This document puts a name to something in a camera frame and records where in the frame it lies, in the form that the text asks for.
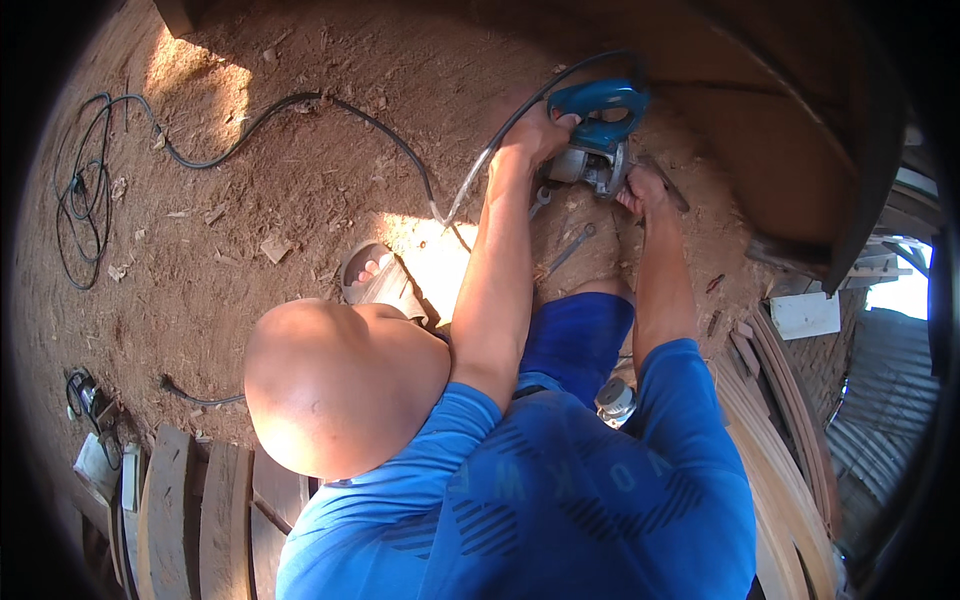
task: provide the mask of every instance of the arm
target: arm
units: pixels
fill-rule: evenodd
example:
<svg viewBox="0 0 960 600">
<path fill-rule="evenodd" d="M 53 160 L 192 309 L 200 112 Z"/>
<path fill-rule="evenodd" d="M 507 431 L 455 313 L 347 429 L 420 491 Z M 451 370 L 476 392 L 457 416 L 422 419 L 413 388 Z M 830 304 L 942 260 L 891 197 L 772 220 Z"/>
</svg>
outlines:
<svg viewBox="0 0 960 600">
<path fill-rule="evenodd" d="M 534 172 L 564 146 L 578 122 L 576 115 L 554 121 L 545 103 L 533 105 L 490 164 L 480 229 L 450 325 L 450 381 L 486 394 L 501 412 L 510 405 L 530 326 L 527 209 Z"/>
</svg>

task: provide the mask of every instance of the power cord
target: power cord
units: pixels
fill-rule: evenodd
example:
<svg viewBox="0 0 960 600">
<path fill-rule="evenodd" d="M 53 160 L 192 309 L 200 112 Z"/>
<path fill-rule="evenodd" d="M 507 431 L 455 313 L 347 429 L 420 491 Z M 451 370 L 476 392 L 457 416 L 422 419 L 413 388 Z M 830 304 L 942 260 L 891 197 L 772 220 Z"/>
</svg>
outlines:
<svg viewBox="0 0 960 600">
<path fill-rule="evenodd" d="M 159 383 L 161 390 L 165 392 L 169 392 L 170 394 L 173 394 L 178 398 L 183 398 L 188 402 L 193 402 L 194 404 L 200 404 L 201 406 L 217 406 L 218 404 L 230 404 L 231 402 L 236 402 L 238 400 L 242 400 L 247 397 L 244 394 L 240 394 L 238 396 L 226 397 L 220 400 L 200 400 L 198 398 L 192 397 L 190 394 L 188 394 L 184 390 L 181 390 L 179 387 L 177 387 L 177 384 L 175 384 L 173 379 L 170 378 L 170 375 L 166 373 L 160 376 L 160 379 L 158 380 L 157 383 Z"/>
<path fill-rule="evenodd" d="M 566 79 L 569 75 L 574 72 L 595 64 L 601 60 L 613 59 L 613 58 L 626 58 L 631 61 L 631 78 L 637 85 L 643 86 L 643 74 L 640 66 L 639 59 L 636 54 L 630 50 L 610 50 L 608 52 L 603 52 L 601 54 L 595 55 L 588 59 L 581 60 L 572 66 L 567 67 L 556 77 L 548 81 L 543 87 L 541 87 L 537 92 L 531 96 L 520 108 L 518 108 L 513 115 L 503 124 L 502 127 L 496 132 L 487 146 L 480 152 L 480 155 L 473 162 L 473 165 L 470 167 L 470 170 L 467 173 L 467 177 L 464 179 L 464 182 L 461 184 L 460 189 L 457 192 L 456 197 L 453 200 L 453 204 L 450 206 L 449 211 L 444 217 L 443 214 L 437 207 L 437 201 L 433 197 L 433 190 L 430 187 L 430 180 L 427 177 L 426 167 L 423 166 L 423 162 L 417 156 L 417 154 L 407 145 L 403 139 L 397 135 L 389 127 L 378 121 L 377 119 L 369 116 L 363 110 L 354 107 L 342 100 L 337 98 L 326 96 L 320 92 L 302 92 L 298 94 L 292 94 L 285 98 L 282 98 L 272 105 L 267 107 L 260 116 L 258 116 L 249 127 L 247 127 L 221 155 L 216 158 L 209 160 L 207 162 L 191 162 L 185 158 L 177 151 L 176 147 L 170 142 L 170 140 L 164 140 L 164 149 L 170 155 L 170 157 L 183 165 L 184 167 L 190 169 L 209 169 L 215 167 L 224 160 L 226 160 L 230 155 L 232 155 L 246 140 L 250 135 L 267 119 L 272 117 L 282 108 L 287 106 L 308 101 L 329 101 L 333 106 L 341 108 L 350 112 L 351 114 L 360 117 L 364 121 L 370 123 L 380 131 L 384 132 L 395 144 L 403 151 L 404 154 L 408 155 L 410 159 L 414 162 L 414 165 L 417 167 L 417 170 L 420 172 L 420 178 L 423 181 L 423 189 L 426 193 L 427 205 L 430 208 L 430 212 L 433 215 L 433 218 L 440 223 L 445 228 L 450 228 L 457 239 L 460 241 L 461 245 L 470 252 L 471 248 L 460 235 L 460 232 L 457 230 L 454 220 L 457 215 L 457 211 L 460 209 L 461 204 L 463 203 L 464 198 L 467 196 L 467 191 L 470 185 L 473 183 L 473 180 L 476 178 L 477 173 L 480 172 L 480 169 L 483 167 L 487 159 L 493 154 L 496 148 L 500 145 L 500 142 L 503 141 L 504 135 L 510 130 L 511 127 L 530 109 L 534 104 L 543 99 L 543 97 L 549 92 L 555 85 L 559 82 Z M 95 96 L 89 98 L 84 102 L 80 110 L 78 111 L 77 120 L 79 121 L 80 115 L 83 111 L 90 105 L 96 103 L 97 101 L 104 101 L 104 104 L 94 115 L 93 119 L 90 121 L 90 124 L 87 126 L 84 133 L 84 137 L 81 140 L 80 147 L 77 150 L 76 157 L 74 159 L 73 170 L 71 172 L 70 181 L 67 185 L 59 190 L 57 186 L 57 173 L 60 165 L 60 156 L 63 151 L 63 146 L 66 143 L 67 138 L 69 137 L 70 130 L 73 128 L 73 125 L 67 129 L 67 132 L 63 135 L 63 140 L 60 142 L 60 146 L 57 150 L 57 158 L 54 163 L 54 174 L 52 177 L 52 186 L 54 190 L 54 195 L 57 198 L 58 210 L 57 210 L 57 222 L 56 222 L 56 234 L 57 234 L 57 248 L 60 253 L 60 264 L 63 266 L 63 271 L 66 274 L 67 279 L 70 281 L 70 284 L 79 290 L 88 290 L 97 280 L 97 275 L 100 270 L 100 259 L 103 258 L 104 250 L 107 246 L 107 241 L 109 239 L 109 228 L 110 228 L 110 212 L 111 207 L 111 197 L 108 190 L 109 187 L 109 176 L 107 172 L 107 166 L 105 163 L 105 154 L 107 151 L 107 140 L 108 140 L 108 130 L 109 130 L 109 118 L 111 114 L 111 109 L 113 105 L 118 102 L 124 102 L 124 110 L 127 109 L 127 104 L 130 100 L 135 100 L 139 102 L 143 109 L 146 111 L 147 116 L 150 118 L 151 123 L 153 124 L 154 134 L 160 136 L 163 134 L 163 129 L 160 127 L 154 113 L 150 108 L 150 105 L 147 103 L 146 99 L 139 94 L 130 94 L 125 93 L 122 96 L 117 98 L 110 98 L 109 94 L 106 92 L 101 92 Z M 100 142 L 100 152 L 99 154 L 90 159 L 83 167 L 81 167 L 81 161 L 83 160 L 84 147 L 87 140 L 93 133 L 94 128 L 97 123 L 103 119 L 103 138 Z M 90 168 L 95 168 L 96 170 L 96 184 L 93 187 L 92 195 L 90 190 L 86 186 L 84 180 L 84 172 Z M 103 203 L 105 207 L 105 222 L 103 225 L 103 239 L 101 240 L 100 231 L 97 229 L 97 225 L 94 221 L 93 214 L 96 208 L 97 203 Z M 63 244 L 60 239 L 60 221 L 65 217 L 67 224 L 70 226 L 70 231 L 74 240 L 74 244 L 77 247 L 77 254 L 80 256 L 81 260 L 87 264 L 93 265 L 93 274 L 90 276 L 89 281 L 80 282 L 76 280 L 73 275 L 70 273 L 70 269 L 66 264 L 66 257 L 63 254 Z M 77 233 L 76 224 L 86 224 L 90 229 L 93 239 L 94 239 L 94 248 L 96 253 L 92 256 L 87 255 L 84 251 L 83 245 L 81 244 L 80 238 Z M 196 404 L 201 404 L 204 406 L 216 406 L 218 404 L 226 404 L 229 402 L 235 402 L 241 399 L 244 399 L 244 395 L 231 396 L 229 398 L 224 398 L 220 400 L 199 400 L 187 394 L 180 388 L 178 388 L 173 381 L 170 379 L 169 375 L 164 374 L 159 380 L 160 388 L 177 396 L 183 398 L 187 401 L 194 402 Z"/>
<path fill-rule="evenodd" d="M 103 102 L 100 106 L 97 113 L 93 116 L 93 119 L 90 121 L 89 125 L 84 132 L 84 137 L 81 139 L 80 147 L 77 149 L 76 157 L 74 158 L 73 169 L 71 171 L 70 180 L 65 187 L 59 189 L 58 181 L 58 171 L 60 169 L 60 160 L 63 152 L 63 147 L 66 144 L 66 140 L 69 138 L 70 132 L 72 131 L 74 125 L 71 124 L 67 128 L 66 133 L 63 135 L 63 139 L 60 141 L 60 146 L 57 150 L 57 158 L 54 162 L 54 174 L 52 177 L 52 187 L 54 190 L 54 196 L 57 198 L 58 210 L 57 210 L 57 222 L 56 222 L 56 233 L 57 233 L 57 249 L 60 253 L 60 264 L 63 267 L 63 271 L 66 274 L 67 280 L 70 281 L 70 284 L 78 290 L 88 290 L 93 287 L 93 284 L 97 280 L 97 275 L 100 270 L 100 259 L 103 258 L 104 250 L 107 247 L 107 241 L 109 239 L 109 228 L 110 228 L 110 212 L 112 211 L 111 206 L 111 197 L 109 193 L 109 176 L 107 172 L 107 164 L 105 162 L 105 154 L 107 152 L 107 140 L 108 140 L 108 131 L 109 131 L 109 120 L 110 114 L 112 111 L 113 105 L 124 102 L 127 103 L 130 100 L 134 100 L 143 107 L 146 111 L 148 118 L 153 124 L 154 135 L 160 136 L 163 134 L 163 129 L 160 128 L 160 125 L 154 117 L 154 112 L 151 110 L 150 105 L 147 103 L 146 99 L 139 94 L 124 94 L 116 98 L 110 98 L 109 94 L 106 92 L 101 92 L 95 96 L 89 98 L 84 102 L 80 110 L 77 113 L 77 121 L 79 121 L 81 114 L 94 103 L 98 101 Z M 267 119 L 275 115 L 282 108 L 288 107 L 293 104 L 308 102 L 308 101 L 329 101 L 333 106 L 341 108 L 354 114 L 364 121 L 370 123 L 377 129 L 386 133 L 388 137 L 397 146 L 404 154 L 408 155 L 413 161 L 414 166 L 417 167 L 417 170 L 420 172 L 420 179 L 423 181 L 423 189 L 426 192 L 427 205 L 430 207 L 431 212 L 434 215 L 438 214 L 437 203 L 433 198 L 433 190 L 430 187 L 430 179 L 427 177 L 426 167 L 423 166 L 423 162 L 417 156 L 417 154 L 407 145 L 403 139 L 393 132 L 386 125 L 378 121 L 377 119 L 369 116 L 363 110 L 354 107 L 342 100 L 336 98 L 331 98 L 325 96 L 320 92 L 302 92 L 299 94 L 293 94 L 282 98 L 272 105 L 270 105 L 263 113 L 258 116 L 249 127 L 247 127 L 221 155 L 216 158 L 209 160 L 207 162 L 192 162 L 184 158 L 180 152 L 177 151 L 177 148 L 169 139 L 164 140 L 163 148 L 167 151 L 167 154 L 170 157 L 178 162 L 179 164 L 187 167 L 189 169 L 209 169 L 217 166 L 224 160 L 226 160 L 230 155 L 232 155 L 250 135 L 256 131 Z M 103 137 L 100 140 L 99 153 L 91 158 L 86 164 L 81 164 L 84 159 L 84 148 L 86 147 L 87 141 L 90 139 L 90 136 L 93 134 L 94 129 L 97 124 L 103 120 Z M 96 173 L 96 185 L 91 188 L 88 188 L 86 180 L 84 178 L 84 173 L 89 171 L 91 168 L 95 169 Z M 98 203 L 104 205 L 104 211 L 106 215 L 104 217 L 103 232 L 101 236 L 101 231 L 98 230 L 97 223 L 94 219 L 94 211 Z M 74 278 L 73 274 L 70 273 L 70 269 L 66 263 L 66 256 L 64 255 L 63 241 L 62 236 L 60 235 L 61 221 L 65 218 L 66 223 L 70 226 L 70 232 L 74 240 L 74 245 L 77 249 L 77 255 L 80 259 L 87 263 L 93 265 L 93 273 L 91 274 L 88 280 L 78 281 Z M 83 244 L 81 243 L 78 226 L 86 226 L 92 233 L 94 247 L 96 253 L 93 255 L 88 255 L 84 251 Z M 470 251 L 470 247 L 464 241 L 463 237 L 460 235 L 460 232 L 456 229 L 455 226 L 450 227 L 454 234 L 457 236 L 457 239 L 460 240 L 460 243 Z"/>
</svg>

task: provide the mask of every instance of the forearm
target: forearm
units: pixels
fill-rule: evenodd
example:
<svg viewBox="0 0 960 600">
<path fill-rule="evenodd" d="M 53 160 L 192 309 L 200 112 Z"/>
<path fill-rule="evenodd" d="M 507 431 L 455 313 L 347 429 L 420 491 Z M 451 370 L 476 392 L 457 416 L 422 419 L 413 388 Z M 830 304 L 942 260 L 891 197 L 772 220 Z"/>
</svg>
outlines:
<svg viewBox="0 0 960 600">
<path fill-rule="evenodd" d="M 695 338 L 697 309 L 684 259 L 680 215 L 668 204 L 646 214 L 643 256 L 636 270 L 634 365 L 673 340 Z"/>
<path fill-rule="evenodd" d="M 510 404 L 530 326 L 527 205 L 534 169 L 529 158 L 509 148 L 493 158 L 480 228 L 450 326 L 450 380 L 488 395 L 501 411 Z"/>
</svg>

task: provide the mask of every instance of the power tool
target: power tool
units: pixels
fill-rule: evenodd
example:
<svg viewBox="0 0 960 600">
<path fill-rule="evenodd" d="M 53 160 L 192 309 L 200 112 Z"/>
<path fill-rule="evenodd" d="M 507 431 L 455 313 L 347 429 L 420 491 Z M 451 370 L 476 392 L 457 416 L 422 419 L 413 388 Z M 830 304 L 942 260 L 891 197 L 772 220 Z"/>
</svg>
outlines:
<svg viewBox="0 0 960 600">
<path fill-rule="evenodd" d="M 612 200 L 627 178 L 630 155 L 627 138 L 640 124 L 650 104 L 650 90 L 634 80 L 606 79 L 572 85 L 553 92 L 547 99 L 548 114 L 580 115 L 580 125 L 570 135 L 567 147 L 543 164 L 540 174 L 563 183 L 585 181 L 601 200 Z M 605 121 L 601 110 L 624 108 L 618 121 Z"/>
<path fill-rule="evenodd" d="M 116 400 L 109 400 L 93 379 L 93 375 L 83 367 L 70 372 L 64 371 L 63 375 L 66 377 L 67 414 L 83 414 L 90 419 L 110 468 L 119 469 L 123 453 L 120 452 L 116 432 L 116 418 L 119 413 Z"/>
</svg>

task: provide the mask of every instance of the metal roof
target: metal roof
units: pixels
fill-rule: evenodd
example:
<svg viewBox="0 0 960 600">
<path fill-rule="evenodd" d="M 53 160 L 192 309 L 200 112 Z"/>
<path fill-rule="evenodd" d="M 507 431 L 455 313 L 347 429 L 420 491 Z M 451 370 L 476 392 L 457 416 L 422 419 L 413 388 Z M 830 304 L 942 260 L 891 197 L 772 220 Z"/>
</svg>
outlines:
<svg viewBox="0 0 960 600">
<path fill-rule="evenodd" d="M 926 321 L 893 310 L 857 318 L 847 392 L 827 428 L 849 552 L 897 488 L 933 415 L 940 384 L 927 340 Z"/>
</svg>

